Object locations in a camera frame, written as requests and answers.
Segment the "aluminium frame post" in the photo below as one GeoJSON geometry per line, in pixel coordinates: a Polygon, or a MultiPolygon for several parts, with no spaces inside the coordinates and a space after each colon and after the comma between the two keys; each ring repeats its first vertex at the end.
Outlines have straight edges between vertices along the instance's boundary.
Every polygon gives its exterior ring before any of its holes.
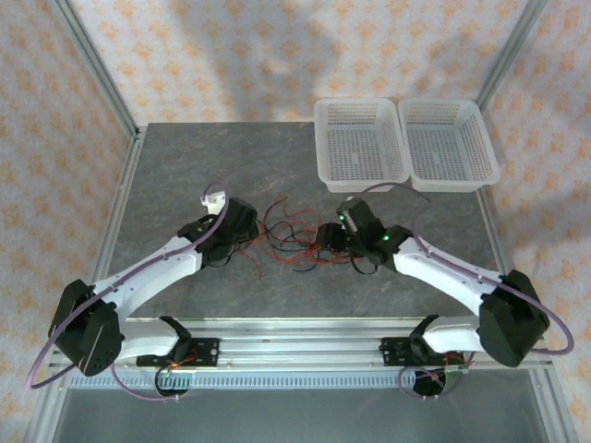
{"type": "Polygon", "coordinates": [[[72,40],[85,67],[89,70],[117,123],[132,139],[138,137],[139,126],[115,84],[99,50],[93,43],[71,0],[47,0],[56,17],[72,40]]]}
{"type": "Polygon", "coordinates": [[[525,45],[531,30],[536,25],[549,0],[527,0],[505,44],[486,77],[476,97],[476,105],[484,113],[491,104],[495,93],[525,45]]]}

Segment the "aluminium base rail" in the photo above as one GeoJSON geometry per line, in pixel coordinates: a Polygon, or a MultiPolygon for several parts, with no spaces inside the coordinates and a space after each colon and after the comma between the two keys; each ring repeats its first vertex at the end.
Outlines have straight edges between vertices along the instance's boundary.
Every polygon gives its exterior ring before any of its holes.
{"type": "MultiPolygon", "coordinates": [[[[381,339],[409,338],[423,319],[334,317],[176,320],[188,330],[192,338],[217,338],[221,341],[217,366],[162,369],[355,371],[387,367],[379,351],[381,339]]],[[[112,365],[138,367],[136,358],[118,360],[112,365]]]]}

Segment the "white perforated plastic basket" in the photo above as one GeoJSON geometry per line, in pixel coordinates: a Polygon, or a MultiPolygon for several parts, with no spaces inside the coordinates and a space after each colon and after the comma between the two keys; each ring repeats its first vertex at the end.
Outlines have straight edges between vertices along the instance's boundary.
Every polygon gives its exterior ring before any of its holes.
{"type": "Polygon", "coordinates": [[[398,112],[414,189],[465,193],[498,183],[500,168],[475,102],[403,99],[398,112]]]}
{"type": "Polygon", "coordinates": [[[324,98],[315,103],[318,176],[332,193],[361,192],[410,178],[408,149],[393,102],[324,98]]]}

